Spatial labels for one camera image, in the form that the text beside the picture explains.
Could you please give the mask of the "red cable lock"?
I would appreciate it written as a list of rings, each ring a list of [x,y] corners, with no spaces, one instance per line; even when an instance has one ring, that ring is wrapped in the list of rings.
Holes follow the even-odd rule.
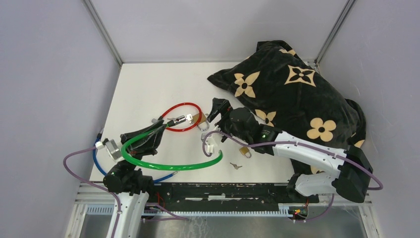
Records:
[[[196,105],[194,103],[190,103],[190,102],[185,102],[185,103],[180,103],[180,104],[174,105],[173,107],[169,108],[158,119],[163,119],[169,112],[171,112],[172,110],[174,110],[178,107],[181,107],[181,106],[192,106],[192,107],[195,107],[198,110],[198,114],[202,113],[202,110],[198,105]],[[178,118],[179,118],[179,121],[174,121],[175,125],[186,121],[185,116],[181,116],[181,117],[178,117]],[[170,130],[170,131],[174,131],[174,132],[185,132],[185,131],[189,131],[189,130],[195,128],[197,124],[198,124],[198,122],[195,122],[194,124],[190,125],[189,127],[182,128],[182,129],[176,129],[176,128],[171,128],[171,127],[167,127],[166,129]]]

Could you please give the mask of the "green cable lock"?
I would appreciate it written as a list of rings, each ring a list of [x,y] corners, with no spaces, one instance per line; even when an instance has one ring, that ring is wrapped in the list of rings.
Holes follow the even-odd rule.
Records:
[[[164,122],[167,127],[173,127],[175,126],[175,122],[173,120],[169,120],[167,123]],[[148,135],[150,132],[145,132],[141,135],[138,135],[130,140],[128,140],[126,143],[122,144],[122,147],[120,149],[122,153],[122,157],[125,161],[138,166],[142,168],[147,169],[153,169],[153,170],[161,170],[161,171],[190,171],[190,170],[198,170],[198,169],[204,169],[207,167],[211,167],[217,163],[219,163],[223,158],[223,152],[220,150],[218,152],[218,156],[210,161],[206,161],[203,163],[198,164],[187,164],[187,165],[165,165],[165,164],[156,164],[151,162],[145,162],[142,159],[142,157],[132,157],[129,155],[129,153],[126,151],[127,146],[129,146],[131,143],[135,142],[138,139],[143,138],[144,136]]]

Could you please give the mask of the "small brass padlock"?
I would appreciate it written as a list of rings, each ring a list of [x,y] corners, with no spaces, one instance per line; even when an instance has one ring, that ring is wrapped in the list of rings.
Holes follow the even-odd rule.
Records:
[[[252,157],[252,154],[251,154],[251,152],[250,152],[250,150],[249,150],[249,148],[248,147],[241,147],[240,149],[239,149],[239,152],[245,157],[245,158],[251,158]]]

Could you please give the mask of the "small padlock keys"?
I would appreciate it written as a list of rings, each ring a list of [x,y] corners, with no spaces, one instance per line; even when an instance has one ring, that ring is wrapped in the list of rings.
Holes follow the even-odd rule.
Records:
[[[239,165],[234,164],[234,163],[230,163],[230,165],[232,165],[232,166],[233,166],[233,168],[234,168],[234,169],[236,169],[236,170],[238,170],[238,169],[240,169],[240,168],[242,168],[242,167],[243,167],[243,166],[239,166]]]

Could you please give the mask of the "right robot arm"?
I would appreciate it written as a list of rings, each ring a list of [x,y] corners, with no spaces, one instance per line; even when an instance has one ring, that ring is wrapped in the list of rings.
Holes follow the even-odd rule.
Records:
[[[202,135],[203,151],[210,155],[226,139],[251,148],[260,154],[289,158],[310,166],[321,173],[294,174],[286,188],[286,196],[292,202],[317,194],[338,194],[355,203],[363,203],[370,181],[382,183],[373,175],[373,168],[361,148],[331,148],[295,137],[283,130],[260,124],[247,108],[233,109],[227,99],[213,98],[207,118],[213,121],[214,130]]]

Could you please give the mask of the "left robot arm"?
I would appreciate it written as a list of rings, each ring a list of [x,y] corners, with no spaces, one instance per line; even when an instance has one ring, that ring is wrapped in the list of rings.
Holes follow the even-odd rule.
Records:
[[[156,195],[153,177],[144,175],[138,163],[144,156],[157,154],[165,129],[160,119],[144,129],[121,134],[118,152],[112,152],[110,141],[105,143],[116,159],[103,178],[105,188],[114,196],[108,238],[132,238],[138,233],[145,205]]]

